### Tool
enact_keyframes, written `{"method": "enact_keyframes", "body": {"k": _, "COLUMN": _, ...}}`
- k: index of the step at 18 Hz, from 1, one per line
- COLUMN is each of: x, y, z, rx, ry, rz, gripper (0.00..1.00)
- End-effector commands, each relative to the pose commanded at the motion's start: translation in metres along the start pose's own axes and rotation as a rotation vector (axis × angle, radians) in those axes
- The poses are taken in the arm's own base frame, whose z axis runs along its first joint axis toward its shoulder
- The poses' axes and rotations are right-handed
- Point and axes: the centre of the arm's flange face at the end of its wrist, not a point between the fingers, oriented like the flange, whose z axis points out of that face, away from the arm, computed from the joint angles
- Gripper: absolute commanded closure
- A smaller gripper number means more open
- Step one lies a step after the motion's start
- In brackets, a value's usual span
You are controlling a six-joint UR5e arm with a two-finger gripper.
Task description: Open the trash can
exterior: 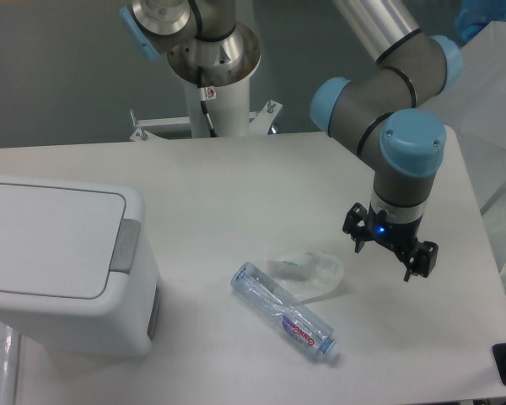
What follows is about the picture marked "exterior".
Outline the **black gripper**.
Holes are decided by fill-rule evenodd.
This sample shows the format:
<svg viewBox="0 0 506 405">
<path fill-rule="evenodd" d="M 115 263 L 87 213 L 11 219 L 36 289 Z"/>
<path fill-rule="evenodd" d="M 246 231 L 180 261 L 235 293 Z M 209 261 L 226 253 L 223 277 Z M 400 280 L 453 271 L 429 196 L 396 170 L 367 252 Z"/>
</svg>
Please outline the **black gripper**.
<svg viewBox="0 0 506 405">
<path fill-rule="evenodd" d="M 394 252 L 406 268 L 404 281 L 408 282 L 411 276 L 427 278 L 437 261 L 439 246 L 417 240 L 421 221 L 422 216 L 403 224 L 390 222 L 383 214 L 356 202 L 347 212 L 342 231 L 351 236 L 355 252 L 360 252 L 369 241 Z"/>
</svg>

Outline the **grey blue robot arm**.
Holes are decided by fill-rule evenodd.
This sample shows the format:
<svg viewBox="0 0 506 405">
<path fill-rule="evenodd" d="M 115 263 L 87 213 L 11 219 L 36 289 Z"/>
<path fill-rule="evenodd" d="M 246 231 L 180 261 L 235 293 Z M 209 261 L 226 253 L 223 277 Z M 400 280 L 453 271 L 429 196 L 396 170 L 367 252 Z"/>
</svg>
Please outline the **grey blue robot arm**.
<svg viewBox="0 0 506 405">
<path fill-rule="evenodd" d="M 417 238 L 446 129 L 421 105 L 460 75 L 458 46 L 425 35 L 399 1 L 339 1 L 336 7 L 377 65 L 362 83 L 331 78 L 310 104 L 313 123 L 374 171 L 368 206 L 353 205 L 343 231 L 357 249 L 374 241 L 392 251 L 407 277 L 427 277 L 438 247 Z M 261 60 L 256 35 L 233 1 L 130 1 L 126 32 L 148 59 L 166 55 L 186 91 L 196 138 L 250 135 L 250 77 Z"/>
</svg>

